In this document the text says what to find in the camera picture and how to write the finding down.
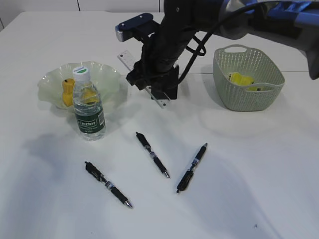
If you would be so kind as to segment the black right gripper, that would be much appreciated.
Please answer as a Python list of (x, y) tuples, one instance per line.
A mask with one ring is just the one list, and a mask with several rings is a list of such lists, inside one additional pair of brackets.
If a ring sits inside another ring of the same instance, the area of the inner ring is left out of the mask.
[(158, 29), (143, 44), (141, 59), (134, 64), (126, 80), (139, 90), (152, 86), (173, 67), (196, 33), (195, 29)]

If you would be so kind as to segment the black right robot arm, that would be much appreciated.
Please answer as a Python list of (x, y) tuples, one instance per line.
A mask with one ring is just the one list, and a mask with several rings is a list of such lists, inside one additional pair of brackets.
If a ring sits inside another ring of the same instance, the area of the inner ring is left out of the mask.
[(319, 4), (315, 1), (166, 0), (163, 8), (161, 23), (143, 14), (119, 25), (127, 37), (143, 43), (141, 59), (126, 77), (140, 90), (177, 86), (184, 75), (174, 64), (200, 31), (205, 37), (192, 50), (186, 71), (211, 36), (237, 40), (251, 34), (303, 51), (310, 78), (319, 77)]

